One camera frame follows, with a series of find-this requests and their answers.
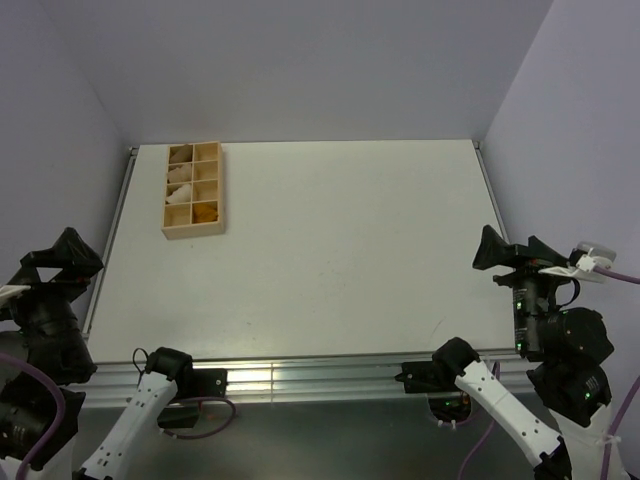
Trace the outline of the mustard yellow striped sock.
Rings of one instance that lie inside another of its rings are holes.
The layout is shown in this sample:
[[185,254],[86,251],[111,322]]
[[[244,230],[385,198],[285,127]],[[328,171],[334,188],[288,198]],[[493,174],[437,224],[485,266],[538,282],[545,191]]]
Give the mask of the mustard yellow striped sock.
[[219,212],[216,202],[196,202],[192,206],[194,223],[214,223],[218,221]]

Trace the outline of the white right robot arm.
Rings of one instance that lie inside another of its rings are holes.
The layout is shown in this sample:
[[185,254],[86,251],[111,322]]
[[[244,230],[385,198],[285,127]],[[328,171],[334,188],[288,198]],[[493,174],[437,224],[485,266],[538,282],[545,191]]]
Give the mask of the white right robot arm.
[[613,353],[603,317],[595,310],[566,308],[558,287],[617,278],[613,250],[581,242],[565,257],[537,237],[510,244],[490,225],[482,229],[472,266],[501,266],[494,276],[510,288],[517,353],[535,363],[526,375],[555,419],[551,428],[528,410],[492,373],[465,340],[454,337],[432,356],[433,378],[443,389],[469,394],[518,445],[537,479],[628,479],[617,430],[639,390],[632,385],[620,408],[603,362]]

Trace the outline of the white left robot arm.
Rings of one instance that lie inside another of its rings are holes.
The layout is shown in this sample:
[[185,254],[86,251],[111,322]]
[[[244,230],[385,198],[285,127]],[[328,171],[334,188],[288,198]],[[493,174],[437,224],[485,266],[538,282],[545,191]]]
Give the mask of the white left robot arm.
[[86,395],[73,386],[96,373],[72,309],[104,267],[67,227],[52,247],[32,251],[1,288],[1,476],[4,479],[121,479],[160,413],[195,386],[193,359],[167,347],[146,361],[132,400],[79,469],[71,457]]

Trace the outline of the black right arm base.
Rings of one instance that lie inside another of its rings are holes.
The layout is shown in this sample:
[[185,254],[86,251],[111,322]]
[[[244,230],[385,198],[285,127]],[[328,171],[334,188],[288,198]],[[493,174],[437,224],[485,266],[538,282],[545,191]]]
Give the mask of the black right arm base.
[[425,395],[431,416],[439,426],[455,428],[473,413],[471,397],[444,376],[434,361],[403,362],[394,380],[405,394]]

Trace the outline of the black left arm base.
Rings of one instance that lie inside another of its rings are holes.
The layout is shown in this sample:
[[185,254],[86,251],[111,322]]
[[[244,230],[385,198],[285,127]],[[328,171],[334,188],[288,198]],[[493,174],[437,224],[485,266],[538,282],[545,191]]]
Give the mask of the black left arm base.
[[195,369],[184,387],[178,391],[173,400],[159,415],[158,426],[163,429],[189,429],[193,428],[199,420],[204,409],[202,401],[189,401],[181,403],[181,400],[194,397],[219,397],[226,396],[228,370],[224,368]]

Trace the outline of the cream rolled sock lower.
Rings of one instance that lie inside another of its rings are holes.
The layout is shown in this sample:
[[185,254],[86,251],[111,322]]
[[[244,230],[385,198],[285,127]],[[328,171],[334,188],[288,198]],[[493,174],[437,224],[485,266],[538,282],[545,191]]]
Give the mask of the cream rolled sock lower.
[[182,184],[176,189],[170,190],[166,196],[166,203],[168,205],[190,203],[192,197],[192,185]]

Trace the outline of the cream rolled sock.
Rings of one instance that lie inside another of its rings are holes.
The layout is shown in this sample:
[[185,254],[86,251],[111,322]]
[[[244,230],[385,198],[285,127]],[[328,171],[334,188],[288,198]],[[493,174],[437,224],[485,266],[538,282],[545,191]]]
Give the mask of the cream rolled sock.
[[191,163],[171,165],[167,173],[167,183],[177,184],[192,181],[193,166]]
[[174,145],[169,147],[168,163],[190,163],[193,158],[193,146],[191,144]]
[[166,196],[166,203],[168,205],[190,203],[192,197],[192,185],[182,184],[176,189],[170,190]]

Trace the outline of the wooden compartment organizer box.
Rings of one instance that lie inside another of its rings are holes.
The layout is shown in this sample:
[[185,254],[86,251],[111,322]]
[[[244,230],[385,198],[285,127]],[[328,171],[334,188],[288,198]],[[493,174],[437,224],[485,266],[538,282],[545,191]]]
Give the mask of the wooden compartment organizer box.
[[[171,166],[168,163],[169,147],[183,144],[168,146],[162,232],[168,240],[221,235],[226,230],[225,174],[222,144],[218,141],[184,144],[193,146],[193,158],[190,162],[193,166],[192,181],[177,184],[167,183],[167,173]],[[168,192],[188,183],[192,185],[191,202],[168,205],[165,201]],[[196,202],[216,202],[219,212],[218,221],[214,223],[194,223],[192,206]]]

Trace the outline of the cream rolled sock middle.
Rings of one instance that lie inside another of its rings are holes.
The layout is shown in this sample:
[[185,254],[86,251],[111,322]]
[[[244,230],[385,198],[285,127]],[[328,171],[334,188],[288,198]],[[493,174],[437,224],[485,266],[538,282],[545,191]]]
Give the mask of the cream rolled sock middle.
[[191,163],[171,165],[167,173],[167,183],[177,184],[192,181],[193,166]]

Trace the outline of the cream rolled sock top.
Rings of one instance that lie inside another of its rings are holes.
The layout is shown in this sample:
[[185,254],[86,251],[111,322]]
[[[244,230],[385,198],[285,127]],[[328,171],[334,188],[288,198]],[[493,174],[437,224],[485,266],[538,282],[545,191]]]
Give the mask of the cream rolled sock top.
[[174,145],[169,147],[168,163],[190,163],[193,158],[193,146],[191,144]]

